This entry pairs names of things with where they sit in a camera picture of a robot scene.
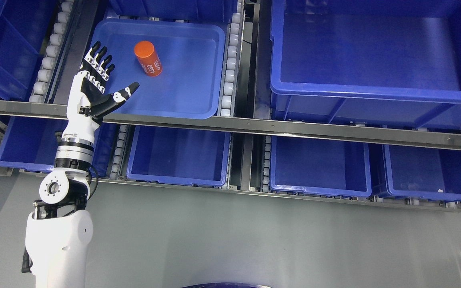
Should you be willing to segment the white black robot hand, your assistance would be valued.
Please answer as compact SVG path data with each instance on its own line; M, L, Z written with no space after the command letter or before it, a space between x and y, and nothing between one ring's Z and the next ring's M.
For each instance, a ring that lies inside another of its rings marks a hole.
M84 55L79 71L72 80L66 108L68 124L62 138L75 138L82 143L94 143L95 132L105 116L123 106L137 91L134 82L118 91L108 93L106 86L115 66L108 48L95 42Z

